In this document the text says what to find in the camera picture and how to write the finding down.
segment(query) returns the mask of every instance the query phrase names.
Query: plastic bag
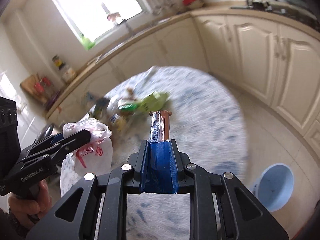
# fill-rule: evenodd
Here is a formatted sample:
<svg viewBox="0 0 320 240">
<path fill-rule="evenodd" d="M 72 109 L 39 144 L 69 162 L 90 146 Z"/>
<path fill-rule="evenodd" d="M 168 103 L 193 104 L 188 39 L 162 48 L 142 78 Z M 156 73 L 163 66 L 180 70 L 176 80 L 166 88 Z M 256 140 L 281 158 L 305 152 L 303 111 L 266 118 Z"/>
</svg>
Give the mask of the plastic bag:
<svg viewBox="0 0 320 240">
<path fill-rule="evenodd" d="M 63 137 L 70 136 L 83 129 L 91 133 L 90 143 L 72 152 L 75 172 L 83 176 L 93 172 L 97 176 L 110 172 L 112 161 L 112 131 L 97 119 L 86 119 L 78 123 L 66 123 L 63 126 Z"/>
</svg>

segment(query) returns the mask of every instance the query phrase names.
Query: chocolate bar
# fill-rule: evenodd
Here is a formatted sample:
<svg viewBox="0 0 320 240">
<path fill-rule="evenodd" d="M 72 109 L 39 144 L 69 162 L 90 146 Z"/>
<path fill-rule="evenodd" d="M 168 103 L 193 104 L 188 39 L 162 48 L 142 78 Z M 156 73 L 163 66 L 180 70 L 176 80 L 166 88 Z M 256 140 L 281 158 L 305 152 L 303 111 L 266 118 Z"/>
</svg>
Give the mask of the chocolate bar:
<svg viewBox="0 0 320 240">
<path fill-rule="evenodd" d="M 152 116 L 150 143 L 163 142 L 169 139 L 169 117 L 171 114 L 169 111 L 150 112 Z"/>
</svg>

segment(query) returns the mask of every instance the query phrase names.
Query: kitchen cabinet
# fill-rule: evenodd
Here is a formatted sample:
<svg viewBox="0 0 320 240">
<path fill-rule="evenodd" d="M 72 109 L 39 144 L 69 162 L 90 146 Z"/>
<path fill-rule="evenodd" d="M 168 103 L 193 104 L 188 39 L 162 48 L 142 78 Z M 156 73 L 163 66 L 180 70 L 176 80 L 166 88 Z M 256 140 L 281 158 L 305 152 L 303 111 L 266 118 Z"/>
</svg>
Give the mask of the kitchen cabinet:
<svg viewBox="0 0 320 240">
<path fill-rule="evenodd" d="M 154 65 L 168 65 L 153 34 L 124 49 L 110 62 L 122 72 L 126 79 L 147 71 Z"/>
<path fill-rule="evenodd" d="M 81 102 L 83 95 L 88 91 L 94 95 L 103 97 L 111 89 L 120 84 L 120 82 L 122 82 L 121 77 L 114 67 L 107 62 L 81 82 L 72 93 L 78 102 Z"/>
<path fill-rule="evenodd" d="M 318 120 L 314 120 L 304 138 L 320 158 L 320 122 Z"/>
<path fill-rule="evenodd" d="M 78 122 L 84 117 L 86 112 L 73 93 L 71 93 L 61 102 L 48 119 L 60 127 L 68 122 Z"/>
<path fill-rule="evenodd" d="M 202 38 L 209 68 L 212 73 L 230 82 L 235 80 L 235 63 L 225 16 L 199 16 L 195 18 Z"/>
<path fill-rule="evenodd" d="M 208 72 L 204 51 L 191 18 L 155 33 L 159 46 L 171 66 L 188 66 Z"/>
<path fill-rule="evenodd" d="M 305 135 L 320 111 L 320 42 L 280 25 L 280 45 L 272 108 Z"/>
<path fill-rule="evenodd" d="M 253 17 L 227 16 L 237 66 L 237 84 L 271 105 L 278 63 L 277 24 Z"/>
</svg>

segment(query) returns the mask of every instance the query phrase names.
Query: green package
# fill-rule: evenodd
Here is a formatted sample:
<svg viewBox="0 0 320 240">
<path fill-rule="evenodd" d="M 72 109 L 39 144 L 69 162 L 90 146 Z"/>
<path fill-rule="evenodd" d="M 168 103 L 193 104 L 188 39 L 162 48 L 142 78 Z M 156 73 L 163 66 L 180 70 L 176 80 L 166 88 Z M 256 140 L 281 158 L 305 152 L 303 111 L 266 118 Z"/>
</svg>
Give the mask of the green package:
<svg viewBox="0 0 320 240">
<path fill-rule="evenodd" d="M 169 94 L 157 91 L 154 91 L 151 95 L 143 98 L 143 100 L 140 103 L 140 106 L 138 107 L 138 110 L 141 112 L 156 112 L 159 111 L 166 102 Z"/>
</svg>

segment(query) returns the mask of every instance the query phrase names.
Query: kitchen counter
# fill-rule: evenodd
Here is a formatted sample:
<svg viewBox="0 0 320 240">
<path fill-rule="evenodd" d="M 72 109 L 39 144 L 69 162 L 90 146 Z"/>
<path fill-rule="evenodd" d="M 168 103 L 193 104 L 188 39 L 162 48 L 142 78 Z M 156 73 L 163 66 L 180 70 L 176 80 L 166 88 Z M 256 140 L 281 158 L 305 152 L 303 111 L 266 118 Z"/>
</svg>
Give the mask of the kitchen counter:
<svg viewBox="0 0 320 240">
<path fill-rule="evenodd" d="M 46 113 L 45 117 L 48 119 L 53 111 L 61 104 L 61 102 L 78 86 L 84 81 L 89 75 L 91 75 L 95 70 L 101 67 L 103 64 L 108 62 L 111 58 L 116 56 L 118 53 L 123 51 L 124 49 L 128 48 L 129 46 L 133 45 L 137 41 L 145 38 L 146 36 L 159 31 L 169 25 L 172 25 L 176 22 L 181 20 L 197 17 L 197 16 L 205 16 L 205 15 L 238 15 L 238 16 L 249 16 L 255 18 L 262 18 L 266 20 L 270 20 L 273 22 L 281 23 L 288 25 L 290 27 L 299 29 L 300 31 L 305 32 L 306 34 L 314 37 L 315 39 L 320 41 L 320 33 L 316 30 L 312 29 L 311 27 L 298 22 L 296 20 L 273 14 L 264 11 L 257 11 L 257 10 L 247 10 L 247 9 L 230 9 L 231 5 L 245 5 L 245 0 L 238 0 L 235 2 L 228 2 L 225 5 L 216 5 L 216 6 L 209 6 L 193 11 L 189 11 L 180 15 L 172 16 L 168 20 L 161 22 L 153 27 L 147 28 L 137 35 L 129 38 L 127 41 L 121 43 L 120 45 L 116 46 L 114 49 L 110 50 L 106 54 L 103 55 L 103 58 L 98 61 L 97 63 L 91 63 L 88 65 L 76 78 L 75 80 L 64 90 L 64 92 L 60 95 L 58 100 L 54 103 L 52 108 Z"/>
</svg>

